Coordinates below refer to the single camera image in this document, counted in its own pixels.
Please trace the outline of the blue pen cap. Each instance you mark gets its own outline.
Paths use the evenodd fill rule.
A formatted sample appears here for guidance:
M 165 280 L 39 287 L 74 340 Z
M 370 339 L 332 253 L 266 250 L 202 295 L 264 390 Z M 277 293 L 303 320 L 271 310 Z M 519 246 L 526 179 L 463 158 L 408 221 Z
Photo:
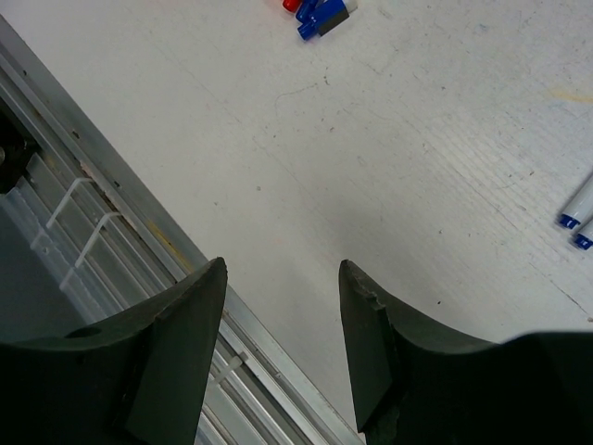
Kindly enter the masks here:
M 325 0 L 320 1 L 308 21 L 300 23 L 298 34 L 303 41 L 315 36 L 324 36 L 348 19 L 358 8 L 356 0 Z
M 308 21 L 319 3 L 319 0 L 303 0 L 296 12 L 296 19 L 301 23 Z

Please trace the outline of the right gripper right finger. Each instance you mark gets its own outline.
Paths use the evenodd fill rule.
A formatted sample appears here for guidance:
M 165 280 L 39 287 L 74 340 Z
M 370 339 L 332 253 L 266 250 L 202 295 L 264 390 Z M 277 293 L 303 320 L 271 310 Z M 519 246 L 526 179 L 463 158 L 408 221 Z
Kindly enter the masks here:
M 592 336 L 497 344 L 390 295 L 353 261 L 338 273 L 357 430 L 369 444 L 588 444 Z

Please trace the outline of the white pen blue end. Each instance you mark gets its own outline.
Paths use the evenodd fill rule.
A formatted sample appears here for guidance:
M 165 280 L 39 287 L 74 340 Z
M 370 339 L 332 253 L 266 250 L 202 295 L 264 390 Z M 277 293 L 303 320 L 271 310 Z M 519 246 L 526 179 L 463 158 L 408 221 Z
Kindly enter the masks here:
M 581 250 L 593 247 L 593 220 L 590 220 L 574 235 L 573 245 Z

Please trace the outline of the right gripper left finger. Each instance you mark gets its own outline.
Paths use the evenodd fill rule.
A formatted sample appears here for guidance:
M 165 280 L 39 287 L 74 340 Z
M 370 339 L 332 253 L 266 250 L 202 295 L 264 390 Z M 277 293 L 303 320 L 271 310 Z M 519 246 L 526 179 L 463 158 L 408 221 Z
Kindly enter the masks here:
M 191 444 L 227 287 L 221 258 L 64 337 L 1 347 L 5 444 Z

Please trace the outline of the small blue capped pen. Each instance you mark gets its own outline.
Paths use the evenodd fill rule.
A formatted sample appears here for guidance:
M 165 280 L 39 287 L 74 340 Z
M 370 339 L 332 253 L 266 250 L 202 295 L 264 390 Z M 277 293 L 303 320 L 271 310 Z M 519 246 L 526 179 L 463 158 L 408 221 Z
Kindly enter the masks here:
M 574 229 L 592 217 L 592 175 L 583 182 L 579 190 L 561 211 L 560 227 Z

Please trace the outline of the red pen cap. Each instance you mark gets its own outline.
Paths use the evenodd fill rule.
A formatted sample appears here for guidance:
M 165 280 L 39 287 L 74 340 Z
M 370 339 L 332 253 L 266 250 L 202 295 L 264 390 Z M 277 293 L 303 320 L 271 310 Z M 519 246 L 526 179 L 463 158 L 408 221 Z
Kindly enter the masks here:
M 301 4 L 302 0 L 283 0 L 283 8 L 290 13 L 296 13 Z

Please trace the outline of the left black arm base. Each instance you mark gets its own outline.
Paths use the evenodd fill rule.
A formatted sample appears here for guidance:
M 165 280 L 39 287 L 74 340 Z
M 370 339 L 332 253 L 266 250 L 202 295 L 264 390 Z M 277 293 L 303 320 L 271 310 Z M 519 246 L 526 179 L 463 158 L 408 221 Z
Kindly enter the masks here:
M 32 155 L 39 146 L 21 133 L 4 111 L 1 111 L 1 194 L 7 194 L 25 174 Z

